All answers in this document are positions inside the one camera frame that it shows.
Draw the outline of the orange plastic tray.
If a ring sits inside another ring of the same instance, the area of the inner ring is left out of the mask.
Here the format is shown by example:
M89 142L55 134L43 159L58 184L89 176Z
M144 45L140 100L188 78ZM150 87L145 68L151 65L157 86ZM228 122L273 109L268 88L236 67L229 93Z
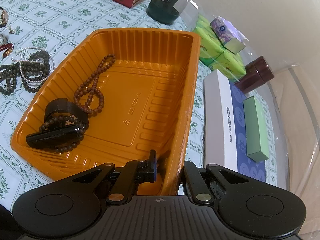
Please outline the orange plastic tray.
M140 194L173 195L183 167L199 65L199 35L168 29L100 29L85 38L60 63L35 95L11 138L12 149L53 180L103 163L124 166L155 150L155 185ZM73 100L75 91L104 56L115 64L104 72L98 88L104 108L89 118L80 145L67 153L28 146L27 135L39 131L49 102Z

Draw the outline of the black leather wristwatch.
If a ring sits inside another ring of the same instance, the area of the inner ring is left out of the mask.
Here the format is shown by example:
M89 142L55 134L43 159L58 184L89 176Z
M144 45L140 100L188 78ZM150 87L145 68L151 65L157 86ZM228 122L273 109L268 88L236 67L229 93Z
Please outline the black leather wristwatch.
M8 12L3 7L0 7L0 28L5 27L8 21L9 21Z

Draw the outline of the white and blue flat box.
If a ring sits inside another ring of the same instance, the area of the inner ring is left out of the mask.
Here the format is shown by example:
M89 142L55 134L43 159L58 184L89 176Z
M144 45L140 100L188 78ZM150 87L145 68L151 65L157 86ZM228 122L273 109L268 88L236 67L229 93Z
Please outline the white and blue flat box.
M218 164L265 182L265 163L257 163L247 156L245 99L220 71L215 70L204 78L204 166Z

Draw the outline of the light green long box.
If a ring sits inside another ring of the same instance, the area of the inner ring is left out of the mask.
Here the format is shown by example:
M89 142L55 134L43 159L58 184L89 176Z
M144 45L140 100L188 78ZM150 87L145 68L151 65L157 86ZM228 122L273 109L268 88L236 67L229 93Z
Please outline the light green long box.
M267 128L262 105L255 96L244 102L247 156L256 163L269 159Z

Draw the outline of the brown cylindrical canister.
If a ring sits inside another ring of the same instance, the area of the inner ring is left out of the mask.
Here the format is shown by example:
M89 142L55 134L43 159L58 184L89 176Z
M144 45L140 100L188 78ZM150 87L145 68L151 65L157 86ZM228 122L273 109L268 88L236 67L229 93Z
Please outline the brown cylindrical canister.
M274 78L274 73L263 56L245 66L246 75L234 84L244 94L247 94Z

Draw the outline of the green tissue pack bundle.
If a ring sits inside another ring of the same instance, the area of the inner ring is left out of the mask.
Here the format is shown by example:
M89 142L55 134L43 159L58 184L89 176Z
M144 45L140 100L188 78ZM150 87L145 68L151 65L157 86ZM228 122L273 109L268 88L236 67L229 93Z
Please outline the green tissue pack bundle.
M246 75L240 54L225 48L212 30L209 21L199 14L193 32L201 37L200 61L211 70L219 70L227 78L239 81Z

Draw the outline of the purple tissue pack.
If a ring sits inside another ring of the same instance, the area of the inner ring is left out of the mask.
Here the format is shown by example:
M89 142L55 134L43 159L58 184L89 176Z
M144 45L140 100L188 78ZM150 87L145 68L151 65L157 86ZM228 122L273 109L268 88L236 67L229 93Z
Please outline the purple tissue pack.
M246 47L248 39L229 20L217 16L210 26L222 45L233 54L239 53Z

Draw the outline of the dark green glass jar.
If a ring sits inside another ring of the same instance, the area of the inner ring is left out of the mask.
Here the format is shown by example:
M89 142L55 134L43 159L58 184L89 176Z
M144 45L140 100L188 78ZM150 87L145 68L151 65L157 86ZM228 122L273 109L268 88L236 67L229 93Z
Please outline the dark green glass jar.
M157 22L171 25L180 16L190 0L151 0L146 12Z

